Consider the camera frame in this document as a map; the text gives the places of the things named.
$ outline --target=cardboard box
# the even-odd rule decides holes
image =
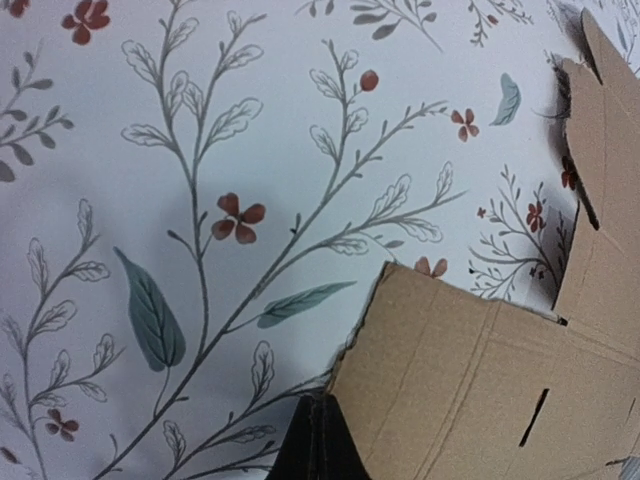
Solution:
[[[567,323],[387,265],[330,387],[374,480],[614,479],[640,453],[640,84],[582,23]]]

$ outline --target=leaf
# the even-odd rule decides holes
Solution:
[[[171,420],[165,420],[162,424],[164,427],[164,439],[167,441],[167,445],[173,452],[173,462],[177,465],[182,459],[184,452],[187,450],[187,441],[184,439],[184,435],[180,431],[178,424]]]
[[[140,78],[155,85],[158,72],[151,54],[140,43],[133,40],[127,40],[122,44],[122,52],[127,57],[127,63],[133,67]]]
[[[375,32],[373,32],[371,38],[373,38],[374,40],[382,40],[383,38],[387,38],[395,31],[399,24],[400,22],[382,25],[381,27],[378,27]]]
[[[385,218],[400,208],[408,199],[411,177],[402,175],[395,185],[387,187],[387,191],[376,200],[373,211],[369,215],[370,219]]]
[[[115,360],[115,342],[109,333],[102,335],[100,342],[96,345],[96,352],[93,354],[94,371],[104,370]]]
[[[33,83],[30,83],[29,85],[25,86],[24,88],[35,88],[36,90],[49,90],[51,87],[53,87],[53,80],[49,79],[49,78],[45,78],[43,80],[37,80]]]
[[[320,149],[320,151],[336,160],[336,158],[338,157],[338,152],[336,151],[336,146],[333,143],[329,132],[327,132],[324,128],[319,127],[318,125],[313,125],[309,129],[309,133],[311,134],[311,138],[315,142],[316,146]]]
[[[229,22],[229,28],[234,35],[242,28],[242,19],[240,18],[240,15],[233,10],[227,12],[227,21]]]
[[[69,353],[66,350],[62,350],[58,354],[58,358],[53,364],[51,369],[51,376],[49,378],[49,389],[53,390],[62,385],[67,376],[69,375],[69,368],[71,368],[71,359]]]
[[[253,400],[257,401],[267,393],[271,380],[276,376],[273,368],[274,355],[268,342],[262,340],[253,351],[251,366],[251,382],[253,383]]]
[[[0,160],[0,182],[13,182],[15,181],[16,176],[11,170],[11,167],[7,165],[5,162]]]
[[[21,164],[26,166],[33,165],[33,157],[22,145],[10,143],[9,146],[13,149],[13,154]]]
[[[80,390],[82,390],[82,393],[96,402],[105,403],[107,401],[106,392],[95,383],[81,382],[78,383],[78,386],[80,387]]]
[[[20,325],[10,316],[2,320],[2,330],[7,335],[9,344],[19,355],[22,355],[24,349],[24,337]]]
[[[342,93],[340,92],[340,88],[338,84],[335,82],[333,78],[331,78],[328,74],[323,72],[322,70],[311,70],[309,72],[309,76],[311,80],[313,80],[322,93],[327,98],[342,98]]]
[[[27,260],[31,265],[31,279],[37,285],[40,293],[44,295],[49,282],[49,267],[47,266],[47,260],[44,258],[44,248],[42,248],[40,240],[35,237],[29,242]]]
[[[234,69],[244,67],[250,62],[258,60],[264,52],[257,45],[246,45],[236,52],[229,55],[229,57],[224,61],[225,69]]]
[[[398,222],[398,225],[420,242],[438,243],[442,241],[440,228],[421,218],[405,218]]]
[[[182,101],[196,117],[201,115],[202,107],[204,105],[204,96],[200,87],[195,83],[189,82],[187,88],[185,88],[184,93],[182,94]]]
[[[71,275],[79,278],[83,282],[99,282],[111,276],[111,272],[104,263],[83,262],[76,265],[71,271]]]
[[[342,59],[340,60],[340,69],[344,72],[345,70],[351,70],[358,64],[358,52],[355,50],[349,50],[342,55]]]
[[[156,127],[138,123],[122,130],[122,138],[143,147],[167,146],[169,141]]]
[[[209,145],[227,140],[237,133],[249,128],[249,122],[262,111],[262,102],[256,98],[245,98],[242,102],[232,106],[213,123],[209,133]]]
[[[43,147],[49,148],[51,150],[56,148],[56,142],[54,142],[53,138],[51,138],[46,133],[38,132],[38,137],[40,137],[40,143]]]
[[[331,295],[355,284],[356,282],[328,283],[271,302],[260,315],[258,328],[274,327],[289,317],[318,306]]]
[[[451,185],[453,185],[453,165],[447,162],[438,176],[436,198],[444,197],[451,190]]]
[[[369,251],[367,242],[361,238],[340,238],[329,245],[329,248],[341,255],[365,255]]]
[[[11,84],[16,90],[20,90],[20,70],[17,67],[13,67],[11,72]]]
[[[502,100],[498,107],[496,119],[489,125],[507,125],[511,123],[522,102],[520,89],[508,74],[502,74],[502,77],[500,77],[500,85],[502,86]]]
[[[51,307],[33,329],[32,338],[44,332],[56,332],[64,328],[78,313],[75,303],[65,300]]]
[[[184,42],[187,41],[189,36],[195,32],[199,22],[197,18],[187,18],[184,22],[178,25],[171,35],[169,35],[169,50],[175,50]]]
[[[129,260],[120,249],[114,251],[129,280],[129,319],[142,354],[154,372],[178,365],[186,344],[182,330],[151,275]]]

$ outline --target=red flower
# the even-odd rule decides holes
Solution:
[[[462,125],[460,127],[460,130],[458,130],[458,138],[463,142],[466,142],[469,138],[469,134],[471,134],[472,137],[476,137],[480,133],[480,129],[473,125],[473,121],[476,118],[473,110],[467,108],[467,110],[464,112],[464,115],[465,118],[462,118],[460,112],[454,110],[453,113],[451,113],[451,121],[453,123]]]
[[[62,19],[62,27],[74,30],[72,40],[78,45],[86,45],[91,40],[90,30],[100,30],[109,25],[111,19],[105,15],[109,6],[107,0],[82,0],[78,3],[73,15],[67,15]]]
[[[527,225],[531,227],[531,233],[536,233],[538,230],[542,230],[546,223],[542,219],[542,203],[538,202],[536,205],[529,204],[529,214],[527,215]]]
[[[60,410],[57,408],[51,408],[47,411],[49,417],[53,420],[53,423],[47,423],[45,426],[47,431],[51,435],[55,435],[60,432],[60,436],[63,440],[67,442],[73,442],[72,432],[77,432],[80,425],[75,420],[67,420],[66,422],[62,421],[62,416],[60,415]]]
[[[445,274],[447,271],[447,261],[444,258],[438,260],[436,266],[431,271],[431,265],[429,264],[429,259],[427,257],[421,257],[413,267],[416,272],[422,273],[431,278],[438,278]]]
[[[240,203],[235,193],[227,193],[218,199],[218,207],[227,213],[227,217],[218,220],[211,227],[211,234],[216,240],[224,240],[233,230],[236,230],[236,240],[241,245],[254,243],[257,239],[256,232],[247,225],[255,225],[264,219],[266,207],[260,203],[254,203],[244,212],[240,212]]]
[[[9,3],[9,13],[12,17],[20,18],[30,6],[31,0],[13,0]]]
[[[578,172],[569,163],[569,157],[566,155],[562,157],[562,186],[571,190],[576,189],[576,182],[578,181]]]

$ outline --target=teal leaf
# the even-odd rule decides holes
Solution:
[[[318,306],[334,293],[339,292],[343,288],[355,285],[355,283],[356,282],[328,283],[271,302],[265,307],[262,315],[260,315],[258,328],[275,327],[289,317]]]
[[[502,100],[498,107],[496,119],[490,123],[490,125],[494,126],[511,123],[522,102],[518,85],[507,73],[503,73],[502,77],[500,77],[500,85],[502,86]]]
[[[129,260],[119,248],[113,250],[129,279],[129,319],[149,368],[161,372],[178,365],[186,344],[164,295],[144,268]]]

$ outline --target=brown cardboard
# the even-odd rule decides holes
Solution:
[[[640,84],[582,21],[568,325],[387,265],[330,388],[373,480],[612,480],[640,449]]]

